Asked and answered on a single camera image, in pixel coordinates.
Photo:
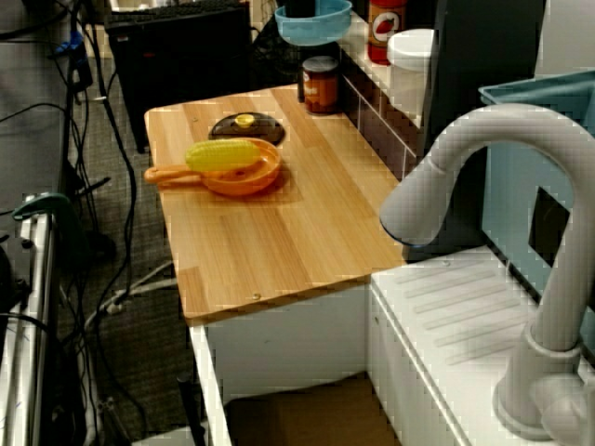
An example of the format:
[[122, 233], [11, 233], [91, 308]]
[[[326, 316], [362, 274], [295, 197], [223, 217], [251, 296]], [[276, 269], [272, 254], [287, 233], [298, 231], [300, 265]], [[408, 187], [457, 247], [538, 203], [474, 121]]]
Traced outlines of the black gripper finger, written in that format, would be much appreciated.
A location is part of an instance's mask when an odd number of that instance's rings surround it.
[[285, 0], [284, 9], [287, 17], [314, 17], [316, 13], [316, 1]]

